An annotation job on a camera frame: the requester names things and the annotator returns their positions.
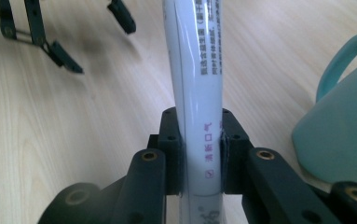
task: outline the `white tube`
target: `white tube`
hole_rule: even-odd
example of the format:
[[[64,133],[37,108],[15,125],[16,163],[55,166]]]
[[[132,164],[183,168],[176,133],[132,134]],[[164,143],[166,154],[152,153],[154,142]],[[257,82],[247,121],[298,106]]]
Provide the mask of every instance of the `white tube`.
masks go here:
[[[182,224],[222,223],[219,0],[164,0],[165,32],[185,143]]]

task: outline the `wood grain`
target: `wood grain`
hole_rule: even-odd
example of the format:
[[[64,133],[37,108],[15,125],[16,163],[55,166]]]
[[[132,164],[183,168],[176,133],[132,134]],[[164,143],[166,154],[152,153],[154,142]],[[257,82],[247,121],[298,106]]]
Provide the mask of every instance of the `wood grain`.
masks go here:
[[[11,2],[17,27],[28,29],[24,4]],[[59,40],[84,76],[0,34],[0,223],[37,222],[76,182],[118,180],[174,106],[161,0],[125,4],[137,22],[129,36],[107,1],[41,1],[48,40]],[[224,107],[254,145],[279,151],[322,189],[298,165],[290,134],[313,106],[323,69],[356,34],[357,1],[223,3]],[[239,196],[226,196],[225,209],[227,223],[246,223]],[[169,197],[168,223],[177,214]]]

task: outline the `teal mug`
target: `teal mug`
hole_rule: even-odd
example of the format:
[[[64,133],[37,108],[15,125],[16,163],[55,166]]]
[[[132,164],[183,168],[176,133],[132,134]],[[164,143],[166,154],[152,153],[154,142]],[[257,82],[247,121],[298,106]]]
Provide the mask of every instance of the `teal mug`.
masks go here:
[[[356,56],[357,35],[327,66],[315,106],[292,133],[299,163],[329,183],[357,182],[357,68],[339,81]]]

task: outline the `mug handle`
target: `mug handle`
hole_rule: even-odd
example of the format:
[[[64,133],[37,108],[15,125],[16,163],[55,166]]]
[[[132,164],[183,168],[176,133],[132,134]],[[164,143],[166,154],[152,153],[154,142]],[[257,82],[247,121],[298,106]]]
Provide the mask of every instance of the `mug handle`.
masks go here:
[[[318,84],[316,102],[320,101],[326,93],[335,87],[348,67],[350,62],[357,56],[357,35],[351,38],[336,54],[326,70],[323,72]]]

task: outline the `light wood surface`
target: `light wood surface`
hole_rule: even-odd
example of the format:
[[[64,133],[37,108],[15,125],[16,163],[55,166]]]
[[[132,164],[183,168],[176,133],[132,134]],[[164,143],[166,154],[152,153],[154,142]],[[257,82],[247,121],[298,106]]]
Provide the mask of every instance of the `light wood surface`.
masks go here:
[[[11,1],[28,29],[22,1]],[[108,1],[45,0],[47,38],[84,68],[75,76],[41,49],[0,33],[0,223],[35,223],[63,188],[104,188],[158,133],[174,106],[161,0],[125,0],[137,22],[126,36]],[[223,3],[224,108],[257,147],[297,164],[291,131],[313,106],[323,69],[357,34],[357,0],[230,0]],[[178,222],[169,197],[168,223]],[[246,223],[240,196],[226,196],[227,223]]]

